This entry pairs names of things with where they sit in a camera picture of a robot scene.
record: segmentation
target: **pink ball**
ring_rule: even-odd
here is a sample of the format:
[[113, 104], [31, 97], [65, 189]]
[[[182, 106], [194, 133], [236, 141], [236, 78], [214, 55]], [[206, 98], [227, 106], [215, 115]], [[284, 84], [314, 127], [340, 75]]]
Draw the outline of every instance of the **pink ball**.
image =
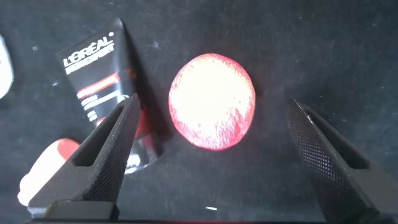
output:
[[238, 62], [218, 54], [200, 55], [188, 62], [169, 93], [175, 128], [190, 143], [214, 151], [242, 140], [255, 105], [248, 73]]

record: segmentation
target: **black fabric surface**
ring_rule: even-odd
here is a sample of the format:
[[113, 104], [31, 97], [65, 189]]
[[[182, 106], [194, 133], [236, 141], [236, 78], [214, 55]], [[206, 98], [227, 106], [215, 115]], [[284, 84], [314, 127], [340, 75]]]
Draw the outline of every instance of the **black fabric surface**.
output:
[[[159, 161], [125, 178], [121, 218], [323, 220], [287, 132], [285, 99], [311, 106], [398, 177], [397, 9], [396, 1], [1, 1], [15, 81], [0, 100], [0, 219], [27, 220], [20, 179], [50, 143], [81, 142], [91, 130], [55, 53], [120, 17], [172, 136]], [[167, 106], [179, 69], [208, 52], [238, 61], [257, 95], [247, 136], [223, 152], [184, 140]]]

